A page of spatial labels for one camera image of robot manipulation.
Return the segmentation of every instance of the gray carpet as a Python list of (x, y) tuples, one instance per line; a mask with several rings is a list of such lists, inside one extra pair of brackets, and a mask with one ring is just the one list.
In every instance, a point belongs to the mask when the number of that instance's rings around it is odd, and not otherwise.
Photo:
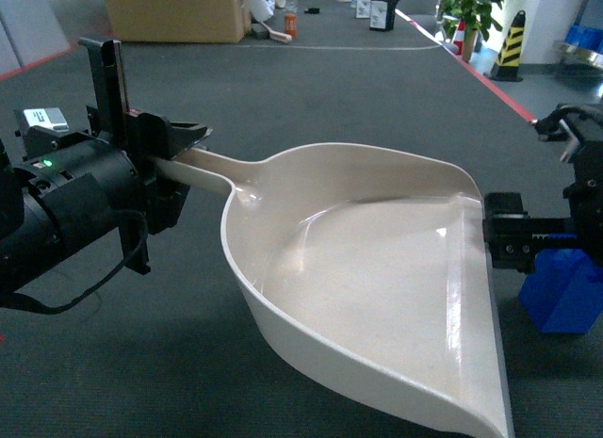
[[(379, 145), (457, 164), (483, 193), (521, 191), (534, 216), (568, 214), (561, 192), (573, 176), (559, 148), (539, 143), (447, 52), (401, 19), (379, 33), (348, 5), (301, 4), (321, 13), (299, 16), (290, 46), (125, 44), (131, 106), (210, 125), (207, 144), (219, 154)], [(15, 156), (12, 108), (59, 106), (83, 126), (93, 100), (87, 54), (77, 50), (0, 83), (0, 135)], [(276, 356), (222, 256), (223, 202), (192, 191), (178, 226), (150, 238), (149, 275), (124, 271), (62, 316), (0, 312), (3, 437), (458, 436), (341, 397)], [(59, 304), (119, 258), (111, 234), (24, 292)], [(524, 277), (491, 278), (516, 435), (603, 436), (601, 320), (584, 336), (541, 335), (516, 299)]]

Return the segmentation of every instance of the yellow and black striped cone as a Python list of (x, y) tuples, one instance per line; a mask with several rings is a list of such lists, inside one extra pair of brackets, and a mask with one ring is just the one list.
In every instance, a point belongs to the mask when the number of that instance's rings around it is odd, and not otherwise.
[(517, 75), (517, 72), (519, 71), (519, 58), (521, 57), (521, 43), (524, 39), (525, 26), (526, 12), (519, 11), (511, 23), (511, 28), (509, 28), (507, 38), (502, 44), (502, 49), (498, 53), (492, 71), (485, 74), (490, 80), (500, 82), (521, 82), (523, 80)]

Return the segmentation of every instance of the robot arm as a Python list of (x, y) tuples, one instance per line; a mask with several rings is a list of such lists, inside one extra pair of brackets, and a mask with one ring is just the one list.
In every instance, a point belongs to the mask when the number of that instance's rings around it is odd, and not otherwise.
[(80, 43), (89, 51), (97, 101), (88, 107), (90, 130), (42, 125), (53, 121), (43, 109), (18, 111), (28, 159), (13, 167), (0, 148), (3, 307), (45, 314), (69, 309), (46, 308), (15, 291), (116, 227), (121, 266), (147, 273), (147, 232), (174, 226), (188, 192), (188, 186), (156, 177), (148, 157), (172, 158), (208, 135), (206, 126), (131, 109), (121, 44)]
[(495, 268), (534, 271), (544, 249), (582, 249), (603, 266), (603, 112), (590, 105), (560, 105), (533, 123), (542, 141), (565, 141), (562, 162), (574, 166), (576, 182), (563, 190), (570, 218), (533, 219), (519, 193), (490, 193), (483, 231)]

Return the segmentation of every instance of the traffic cone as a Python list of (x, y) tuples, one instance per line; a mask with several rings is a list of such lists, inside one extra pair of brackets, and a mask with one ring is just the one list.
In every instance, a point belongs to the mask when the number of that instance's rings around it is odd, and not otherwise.
[(464, 21), (459, 22), (459, 26), (456, 27), (452, 43), (459, 48), (456, 55), (460, 55), (463, 52), (463, 41), (464, 41)]
[(490, 80), (500, 82), (521, 82), (523, 79), (517, 76), (519, 71), (519, 58), (521, 57), (521, 43), (524, 39), (524, 27), (526, 26), (526, 12), (519, 11), (511, 23), (507, 38), (502, 44), (497, 60), (492, 71), (484, 75)]

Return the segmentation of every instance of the dustpan handle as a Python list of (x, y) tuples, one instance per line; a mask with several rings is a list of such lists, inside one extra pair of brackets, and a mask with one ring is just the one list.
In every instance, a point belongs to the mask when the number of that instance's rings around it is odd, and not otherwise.
[(253, 181), (252, 164), (192, 148), (174, 160), (154, 160), (157, 173), (173, 181), (227, 196), (237, 184)]

